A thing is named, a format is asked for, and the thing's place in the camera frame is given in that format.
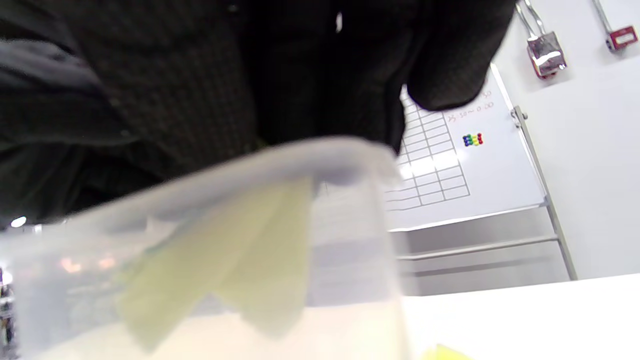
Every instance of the yellow paper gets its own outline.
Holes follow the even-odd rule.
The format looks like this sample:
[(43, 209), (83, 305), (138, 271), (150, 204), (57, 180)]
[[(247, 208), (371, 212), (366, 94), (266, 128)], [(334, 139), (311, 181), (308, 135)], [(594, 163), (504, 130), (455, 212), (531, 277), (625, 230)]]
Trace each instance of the yellow paper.
[(209, 292), (267, 335), (285, 332), (307, 290), (311, 186), (237, 194), (132, 266), (118, 307), (140, 345), (155, 349)]
[(444, 345), (436, 345), (435, 348), (430, 348), (422, 356), (422, 360), (472, 360), (470, 357), (457, 352)]

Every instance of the whiteboard stand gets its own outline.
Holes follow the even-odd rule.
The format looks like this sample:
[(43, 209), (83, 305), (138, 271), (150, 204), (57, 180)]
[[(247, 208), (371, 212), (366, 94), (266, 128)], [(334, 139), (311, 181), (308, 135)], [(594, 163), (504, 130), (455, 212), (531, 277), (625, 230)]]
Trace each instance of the whiteboard stand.
[(540, 176), (540, 183), (542, 184), (542, 187), (546, 194), (544, 206), (547, 208), (549, 220), (551, 220), (551, 226), (555, 234), (555, 241), (557, 241), (558, 247), (560, 248), (560, 253), (562, 254), (562, 259), (564, 261), (564, 266), (566, 267), (566, 271), (569, 274), (569, 279), (577, 280), (578, 275), (575, 271), (575, 267), (571, 259), (571, 254), (569, 253), (569, 248), (567, 246), (566, 239), (564, 238), (564, 232), (562, 231), (562, 227), (560, 226), (560, 221), (558, 220), (556, 207), (554, 206), (553, 200), (551, 199), (551, 194), (549, 193), (547, 181), (545, 180), (545, 176), (542, 172), (542, 168), (540, 167), (540, 162), (538, 161), (538, 156), (536, 155), (536, 151), (534, 150), (533, 143), (531, 142), (531, 136), (529, 134), (529, 129), (527, 128), (527, 123), (526, 123), (528, 116), (526, 113), (523, 113), (522, 110), (520, 109), (520, 106), (517, 106), (517, 105), (513, 107), (513, 110), (511, 110), (511, 116), (515, 120), (516, 127), (522, 130), (522, 134), (524, 136), (526, 146), (529, 150), (529, 153), (531, 154), (531, 159), (533, 160), (536, 171), (538, 172), (538, 176)]
[(431, 252), (424, 252), (422, 254), (417, 254), (417, 255), (399, 256), (398, 257), (399, 260), (416, 261), (416, 260), (425, 260), (425, 259), (444, 258), (447, 256), (473, 254), (477, 252), (508, 249), (508, 248), (519, 247), (523, 245), (533, 245), (538, 243), (554, 241), (554, 242), (557, 242), (558, 247), (560, 248), (560, 253), (562, 254), (564, 266), (566, 268), (569, 279), (570, 280), (578, 279), (577, 273), (575, 271), (575, 267), (573, 265), (573, 261), (571, 259), (571, 255), (569, 254), (566, 240), (564, 238), (562, 227), (560, 226), (560, 221), (558, 220), (558, 217), (557, 217), (556, 208), (554, 207), (554, 203), (551, 199), (551, 195), (549, 194), (547, 182), (542, 173), (542, 169), (540, 167), (540, 163), (538, 161), (536, 151), (534, 150), (533, 144), (531, 142), (529, 130), (527, 129), (527, 124), (525, 123), (525, 120), (527, 119), (527, 114), (523, 113), (519, 106), (514, 106), (513, 109), (511, 110), (511, 116), (514, 119), (515, 126), (519, 128), (522, 132), (525, 146), (529, 152), (529, 155), (532, 160), (532, 164), (536, 172), (538, 173), (540, 183), (545, 192), (545, 201), (541, 206), (544, 206), (547, 209), (547, 213), (549, 215), (549, 220), (551, 221), (554, 234), (550, 236), (538, 236), (534, 238), (500, 241), (495, 243), (486, 243), (486, 244), (473, 245), (468, 247), (458, 247), (458, 248), (447, 249), (447, 250), (437, 250), (437, 251), (431, 251)]

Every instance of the plastic container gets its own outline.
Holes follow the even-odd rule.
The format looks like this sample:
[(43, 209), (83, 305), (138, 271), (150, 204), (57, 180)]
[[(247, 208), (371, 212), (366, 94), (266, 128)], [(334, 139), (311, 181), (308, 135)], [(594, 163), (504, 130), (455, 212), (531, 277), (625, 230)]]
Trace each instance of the plastic container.
[[(26, 359), (406, 359), (399, 279), (380, 182), (389, 150), (338, 138), (248, 156), (0, 243), (13, 275), (19, 352)], [(255, 186), (312, 176), (307, 306), (266, 338), (207, 297), (154, 352), (140, 349), (115, 306), (122, 268), (178, 224)], [(166, 284), (180, 291), (180, 284)]]

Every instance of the white table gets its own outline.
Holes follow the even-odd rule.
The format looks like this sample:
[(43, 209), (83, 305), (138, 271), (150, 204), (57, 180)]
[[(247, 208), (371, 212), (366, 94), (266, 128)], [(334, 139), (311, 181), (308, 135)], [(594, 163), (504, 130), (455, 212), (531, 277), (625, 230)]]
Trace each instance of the white table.
[(640, 359), (640, 274), (407, 297), (416, 359), (443, 344), (473, 360)]

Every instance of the whiteboard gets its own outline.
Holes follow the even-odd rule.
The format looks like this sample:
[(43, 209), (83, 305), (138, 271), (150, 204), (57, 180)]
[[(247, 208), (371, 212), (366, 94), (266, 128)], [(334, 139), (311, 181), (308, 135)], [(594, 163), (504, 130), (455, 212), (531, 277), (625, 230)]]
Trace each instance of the whiteboard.
[(406, 90), (401, 98), (406, 131), (397, 163), (404, 181), (385, 189), (391, 231), (544, 204), (538, 173), (495, 66), (478, 97), (462, 108), (432, 112), (416, 105)]

